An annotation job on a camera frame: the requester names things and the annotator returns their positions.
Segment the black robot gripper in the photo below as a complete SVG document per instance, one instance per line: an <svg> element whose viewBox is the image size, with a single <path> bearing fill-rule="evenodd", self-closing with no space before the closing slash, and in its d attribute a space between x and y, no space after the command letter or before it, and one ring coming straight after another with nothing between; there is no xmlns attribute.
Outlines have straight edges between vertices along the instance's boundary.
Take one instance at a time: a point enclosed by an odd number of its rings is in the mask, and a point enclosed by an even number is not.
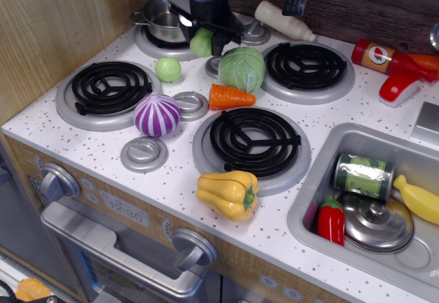
<svg viewBox="0 0 439 303"><path fill-rule="evenodd" d="M195 32L204 27L213 33L211 53L220 56L230 41L243 40L244 25L231 12L228 0L169 0L171 12L178 15L179 26L190 43Z"/></svg>

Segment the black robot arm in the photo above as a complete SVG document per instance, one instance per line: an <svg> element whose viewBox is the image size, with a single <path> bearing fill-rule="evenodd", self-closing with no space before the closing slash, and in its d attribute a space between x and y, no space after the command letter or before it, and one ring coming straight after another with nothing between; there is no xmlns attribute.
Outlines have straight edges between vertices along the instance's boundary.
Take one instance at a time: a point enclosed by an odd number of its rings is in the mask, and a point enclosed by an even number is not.
<svg viewBox="0 0 439 303"><path fill-rule="evenodd" d="M220 56L230 42L241 43L244 25L232 13L232 0L168 0L169 10L178 17L178 24L186 41L203 27L213 32L211 54Z"/></svg>

